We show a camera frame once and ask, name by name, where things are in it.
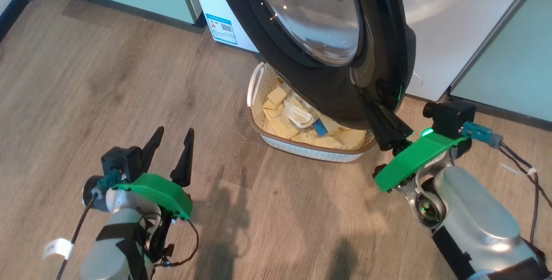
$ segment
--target qr code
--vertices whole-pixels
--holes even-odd
[[[221,26],[223,26],[224,31],[232,32],[232,28],[229,25],[221,24]]]

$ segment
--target teal connector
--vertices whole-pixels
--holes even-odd
[[[477,125],[477,123],[472,123],[471,121],[465,122],[464,126],[462,126],[462,136],[485,142],[485,144],[490,145],[492,148],[500,148],[500,142],[504,139],[503,136],[494,134],[492,129]]]

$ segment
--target washing machine door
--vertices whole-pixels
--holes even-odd
[[[227,0],[267,62],[303,99],[367,129],[367,102],[394,111],[412,75],[402,0]]]

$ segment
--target transparent glass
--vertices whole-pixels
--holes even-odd
[[[276,22],[303,50],[331,66],[349,63],[358,48],[356,0],[266,0]]]

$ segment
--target basket handle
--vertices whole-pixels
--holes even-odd
[[[247,107],[251,107],[255,103],[255,97],[259,89],[260,79],[264,73],[264,62],[257,65],[249,80],[249,87],[247,88]]]

